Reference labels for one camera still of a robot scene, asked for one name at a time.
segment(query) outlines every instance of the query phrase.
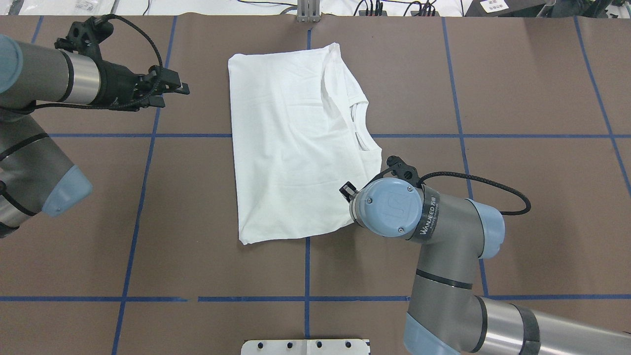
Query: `wire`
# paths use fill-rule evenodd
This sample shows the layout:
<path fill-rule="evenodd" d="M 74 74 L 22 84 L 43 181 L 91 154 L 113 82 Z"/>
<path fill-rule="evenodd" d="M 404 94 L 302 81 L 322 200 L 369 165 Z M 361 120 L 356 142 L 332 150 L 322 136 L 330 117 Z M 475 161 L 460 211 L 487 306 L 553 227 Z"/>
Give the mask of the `wire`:
<path fill-rule="evenodd" d="M 293 10 L 298 10 L 298 6 L 290 6 L 290 7 L 286 8 L 286 9 L 284 9 L 283 11 L 281 11 L 280 14 L 284 15 L 286 13 L 289 13 L 290 11 L 293 11 Z"/>
<path fill-rule="evenodd" d="M 147 8 L 144 9 L 143 16 L 147 15 L 147 12 L 149 12 L 149 7 L 150 6 L 151 6 L 151 0 L 147 0 Z"/>
<path fill-rule="evenodd" d="M 131 106 L 134 106 L 136 104 L 140 104 L 147 97 L 152 96 L 158 90 L 158 87 L 162 83 L 162 69 L 164 69 L 164 66 L 162 65 L 162 57 L 160 57 L 160 52 L 158 51 L 158 47 L 156 47 L 156 44 L 153 43 L 153 41 L 151 40 L 149 35 L 147 35 L 144 31 L 142 31 L 142 29 L 140 29 L 138 26 L 134 25 L 131 21 L 129 21 L 128 19 L 126 19 L 126 18 L 124 18 L 122 16 L 115 15 L 115 14 L 109 14 L 109 15 L 104 15 L 101 18 L 107 19 L 107 20 L 115 18 L 116 20 L 122 21 L 122 22 L 128 24 L 131 28 L 133 28 L 136 31 L 138 31 L 138 33 L 140 33 L 149 42 L 149 44 L 151 45 L 151 48 L 153 48 L 153 51 L 156 54 L 156 57 L 158 58 L 158 67 L 160 67 L 160 70 L 158 71 L 158 73 L 156 75 L 156 82 L 151 87 L 151 90 L 149 90 L 149 92 L 146 95 L 144 95 L 144 96 L 142 96 L 142 97 L 140 97 L 140 98 L 138 98 L 136 100 L 133 100 L 133 101 L 130 101 L 130 102 L 126 103 L 126 104 L 121 104 L 121 105 L 87 106 L 87 105 L 62 104 L 62 103 L 52 102 L 50 104 L 41 104 L 41 105 L 34 105 L 34 106 L 26 107 L 26 109 L 28 109 L 28 110 L 37 110 L 37 109 L 43 109 L 45 107 L 66 107 L 66 108 L 69 108 L 69 109 L 83 109 L 83 110 L 124 109 L 126 107 L 131 107 Z"/>
<path fill-rule="evenodd" d="M 385 3 L 397 3 L 397 4 L 407 4 L 408 7 L 405 9 L 405 12 L 403 13 L 403 16 L 408 14 L 408 11 L 410 10 L 410 7 L 412 7 L 412 5 L 417 4 L 418 5 L 418 13 L 414 16 L 424 16 L 422 15 L 422 13 L 424 11 L 427 11 L 427 13 L 429 15 L 427 16 L 433 16 L 431 13 L 435 13 L 436 12 L 436 7 L 433 5 L 437 0 L 432 1 L 431 3 L 429 1 L 426 1 L 425 3 L 421 3 L 420 1 L 399 1 L 399 0 L 381 0 Z"/>
<path fill-rule="evenodd" d="M 357 11 L 359 10 L 359 7 L 362 5 L 362 3 L 366 4 L 366 14 L 368 14 L 368 3 L 366 2 L 366 0 L 360 0 L 359 3 L 357 4 L 357 7 L 355 8 L 355 12 L 353 13 L 353 16 L 357 15 Z"/>
<path fill-rule="evenodd" d="M 408 5 L 408 7 L 407 7 L 407 8 L 405 8 L 405 12 L 403 13 L 403 16 L 405 16 L 405 15 L 407 15 L 407 14 L 408 14 L 408 10 L 409 10 L 409 9 L 410 9 L 410 7 L 411 7 L 412 5 L 414 5 L 414 4 L 418 4 L 418 12 L 419 12 L 419 13 L 421 12 L 421 6 L 422 6 L 423 4 L 421 4 L 421 2 L 420 2 L 420 1 L 412 1 L 411 3 L 408 3 L 408 4 L 409 4 L 409 5 Z"/>
<path fill-rule="evenodd" d="M 272 4 L 272 5 L 296 6 L 296 4 L 276 3 L 274 1 L 246 1 L 246 0 L 237 0 L 237 1 L 244 4 Z"/>
<path fill-rule="evenodd" d="M 418 184 L 423 184 L 425 180 L 434 178 L 436 176 L 451 176 L 454 178 L 473 180 L 479 183 L 487 184 L 487 185 L 496 187 L 498 189 L 507 191 L 509 193 L 512 193 L 513 195 L 516 195 L 524 202 L 524 204 L 526 204 L 526 207 L 521 211 L 500 211 L 502 215 L 522 215 L 530 211 L 530 208 L 531 208 L 530 200 L 528 200 L 528 197 L 526 197 L 526 195 L 524 195 L 523 193 L 519 192 L 518 190 L 515 190 L 514 188 L 506 186 L 504 184 L 496 183 L 495 181 L 485 179 L 483 177 L 479 177 L 475 175 L 463 174 L 461 172 L 452 172 L 452 171 L 437 171 L 437 172 L 431 172 L 430 174 L 421 176 L 421 178 L 418 180 Z"/>

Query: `silver metal ring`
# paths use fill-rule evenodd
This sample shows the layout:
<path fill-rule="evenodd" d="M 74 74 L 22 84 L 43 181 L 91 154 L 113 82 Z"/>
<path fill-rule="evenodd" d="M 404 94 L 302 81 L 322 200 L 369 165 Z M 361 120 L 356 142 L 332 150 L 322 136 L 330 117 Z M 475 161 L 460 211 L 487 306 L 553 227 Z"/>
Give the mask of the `silver metal ring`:
<path fill-rule="evenodd" d="M 524 324 L 515 306 L 484 299 L 487 307 L 487 337 L 478 354 L 516 355 L 524 342 Z"/>
<path fill-rule="evenodd" d="M 98 95 L 101 76 L 92 58 L 76 53 L 66 53 L 73 65 L 73 89 L 64 101 L 69 104 L 87 105 Z"/>
<path fill-rule="evenodd" d="M 4 196 L 0 196 L 0 222 L 5 226 L 11 228 L 19 227 L 29 218 L 31 218 L 31 216 L 22 213 L 7 201 Z"/>

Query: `folded t-shirt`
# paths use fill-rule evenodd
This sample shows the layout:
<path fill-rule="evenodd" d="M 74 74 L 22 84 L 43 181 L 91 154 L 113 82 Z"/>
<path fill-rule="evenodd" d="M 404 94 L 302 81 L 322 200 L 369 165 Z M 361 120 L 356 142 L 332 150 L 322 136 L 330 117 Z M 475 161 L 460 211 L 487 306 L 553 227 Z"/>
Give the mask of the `folded t-shirt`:
<path fill-rule="evenodd" d="M 239 239 L 333 232 L 352 223 L 338 191 L 380 171 L 368 100 L 339 45 L 228 61 Z"/>

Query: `metal plate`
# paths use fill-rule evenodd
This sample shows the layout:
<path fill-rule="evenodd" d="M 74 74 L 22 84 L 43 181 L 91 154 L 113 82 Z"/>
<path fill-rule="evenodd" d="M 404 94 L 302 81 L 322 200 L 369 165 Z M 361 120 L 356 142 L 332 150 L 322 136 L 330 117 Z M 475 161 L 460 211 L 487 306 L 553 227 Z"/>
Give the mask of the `metal plate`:
<path fill-rule="evenodd" d="M 241 348 L 241 355 L 312 354 L 370 355 L 370 341 L 365 339 L 249 340 Z"/>

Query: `blue tape line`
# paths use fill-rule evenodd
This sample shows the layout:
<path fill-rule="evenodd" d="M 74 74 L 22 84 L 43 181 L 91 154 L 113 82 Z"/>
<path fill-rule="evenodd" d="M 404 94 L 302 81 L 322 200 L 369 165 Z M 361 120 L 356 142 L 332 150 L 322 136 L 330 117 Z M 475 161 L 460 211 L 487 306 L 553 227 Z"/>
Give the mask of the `blue tape line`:
<path fill-rule="evenodd" d="M 125 302 L 188 302 L 181 297 L 127 297 Z"/>
<path fill-rule="evenodd" d="M 198 302 L 304 302 L 303 296 L 198 297 Z"/>
<path fill-rule="evenodd" d="M 198 302 L 405 302 L 409 296 L 244 296 L 198 297 Z"/>
<path fill-rule="evenodd" d="M 0 302 L 120 302 L 121 299 L 98 296 L 0 296 Z"/>
<path fill-rule="evenodd" d="M 171 36 L 169 38 L 167 59 L 164 67 L 168 68 L 169 61 L 171 59 L 171 50 L 173 48 L 173 39 L 175 37 L 175 27 L 177 25 L 177 16 L 173 16 L 173 23 L 171 24 Z M 140 201 L 138 202 L 138 211 L 136 212 L 136 223 L 134 225 L 134 235 L 131 239 L 131 247 L 129 249 L 129 259 L 127 261 L 127 271 L 125 273 L 125 282 L 122 290 L 121 307 L 119 308 L 119 317 L 116 322 L 116 331 L 114 334 L 114 343 L 112 344 L 112 355 L 116 355 L 118 351 L 118 343 L 121 338 L 122 321 L 125 315 L 125 303 L 127 299 L 127 293 L 129 292 L 129 280 L 131 279 L 131 269 L 134 265 L 134 255 L 136 254 L 136 243 L 138 242 L 138 232 L 140 230 L 140 217 L 143 213 L 144 197 L 146 194 L 147 179 L 149 176 L 149 170 L 151 167 L 151 158 L 153 157 L 153 147 L 155 146 L 156 133 L 158 131 L 158 123 L 160 122 L 160 108 L 156 110 L 156 115 L 153 120 L 153 129 L 151 131 L 151 142 L 149 143 L 149 152 L 147 154 L 147 163 L 144 167 L 143 185 L 140 190 Z"/>
<path fill-rule="evenodd" d="M 487 271 L 484 267 L 484 260 L 478 259 L 480 264 L 480 277 L 482 278 L 482 293 L 484 297 L 488 297 Z"/>
<path fill-rule="evenodd" d="M 151 138 L 151 133 L 50 133 L 53 138 Z M 376 133 L 372 138 L 460 138 L 450 133 Z M 502 133 L 464 133 L 465 138 L 611 138 L 612 135 L 520 135 Z M 231 133 L 156 133 L 157 138 L 232 138 Z M 631 135 L 613 135 L 614 138 L 631 138 Z"/>
<path fill-rule="evenodd" d="M 631 196 L 631 183 L 629 182 L 627 170 L 625 169 L 625 164 L 622 161 L 622 156 L 620 155 L 618 144 L 616 143 L 616 139 L 613 136 L 611 123 L 609 122 L 607 111 L 604 109 L 603 99 L 600 96 L 600 90 L 598 90 L 598 85 L 596 84 L 594 73 L 592 72 L 591 65 L 589 64 L 589 58 L 587 58 L 587 51 L 585 50 L 585 43 L 583 43 L 583 36 L 581 34 L 581 26 L 579 25 L 579 18 L 576 16 L 574 16 L 574 26 L 576 27 L 576 34 L 579 37 L 579 43 L 581 45 L 581 52 L 583 53 L 583 59 L 585 60 L 585 66 L 587 67 L 587 73 L 589 74 L 589 79 L 591 80 L 592 86 L 594 87 L 594 92 L 596 93 L 598 105 L 600 106 L 600 112 L 603 114 L 604 123 L 607 126 L 607 132 L 609 132 L 609 137 L 611 138 L 611 144 L 613 145 L 613 150 L 616 152 L 616 158 L 618 159 L 618 165 L 620 166 L 622 178 L 624 178 L 625 184 L 627 185 L 627 192 L 629 193 L 629 196 Z"/>
<path fill-rule="evenodd" d="M 37 26 L 35 26 L 35 32 L 33 33 L 33 38 L 31 38 L 31 44 L 34 44 L 37 40 L 37 35 L 39 34 L 40 28 L 42 28 L 42 22 L 44 22 L 44 17 L 40 16 L 39 21 L 37 22 Z"/>
<path fill-rule="evenodd" d="M 53 138 L 151 138 L 151 133 L 51 133 Z"/>
<path fill-rule="evenodd" d="M 232 133 L 158 133 L 157 138 L 232 138 Z"/>
<path fill-rule="evenodd" d="M 311 312 L 310 308 L 311 308 L 311 304 L 309 303 L 309 300 L 306 300 L 305 301 L 305 339 L 311 339 L 311 328 L 310 328 L 310 321 L 309 321 L 309 313 Z"/>
<path fill-rule="evenodd" d="M 313 28 L 307 30 L 307 49 L 311 49 L 311 30 Z"/>
<path fill-rule="evenodd" d="M 305 238 L 305 339 L 309 339 L 311 294 L 311 237 Z"/>
<path fill-rule="evenodd" d="M 573 300 L 573 299 L 631 299 L 631 294 L 508 294 L 485 296 L 496 301 L 518 300 Z M 120 302 L 122 297 L 108 296 L 0 296 L 0 302 Z M 312 296 L 309 302 L 407 302 L 409 296 Z M 303 296 L 245 296 L 245 297 L 198 297 L 198 302 L 304 302 Z M 183 303 L 180 297 L 127 297 L 126 302 Z"/>
<path fill-rule="evenodd" d="M 458 104 L 458 95 L 456 93 L 456 80 L 454 78 L 454 68 L 451 62 L 451 52 L 449 50 L 449 36 L 447 35 L 447 21 L 444 17 L 440 18 L 442 20 L 442 34 L 445 39 L 445 51 L 447 54 L 447 67 L 449 68 L 449 81 L 451 82 L 451 94 L 454 98 L 454 109 L 456 112 L 456 123 L 458 125 L 458 135 L 460 138 L 460 151 L 463 156 L 463 164 L 464 164 L 464 173 L 469 174 L 469 162 L 467 160 L 466 147 L 464 145 L 464 131 L 463 131 L 463 123 L 460 118 L 460 105 Z M 473 200 L 473 187 L 471 185 L 471 180 L 467 179 L 467 191 L 469 193 L 469 198 Z M 482 289 L 484 292 L 484 296 L 488 295 L 488 284 L 487 284 L 487 273 L 484 268 L 484 260 L 480 260 L 480 277 L 482 278 Z"/>
<path fill-rule="evenodd" d="M 525 294 L 486 296 L 496 301 L 544 301 L 551 299 L 631 299 L 631 294 Z"/>
<path fill-rule="evenodd" d="M 441 134 L 441 133 L 377 133 L 370 135 L 372 138 L 460 138 L 460 135 Z"/>
<path fill-rule="evenodd" d="M 451 63 L 451 52 L 449 50 L 449 38 L 447 37 L 447 22 L 444 17 L 442 20 L 442 33 L 445 40 L 445 51 L 447 54 L 447 67 L 449 68 L 449 81 L 451 82 L 451 95 L 454 99 L 454 110 L 456 112 L 456 123 L 458 125 L 458 137 L 460 138 L 460 151 L 463 156 L 464 173 L 469 174 L 469 162 L 467 161 L 466 147 L 464 146 L 463 124 L 460 120 L 460 106 L 458 104 L 458 95 L 456 93 L 456 80 L 454 79 L 454 68 Z M 471 189 L 471 181 L 467 180 L 467 190 L 469 198 L 473 199 L 473 190 Z"/>
<path fill-rule="evenodd" d="M 313 296 L 311 302 L 405 302 L 409 296 Z"/>

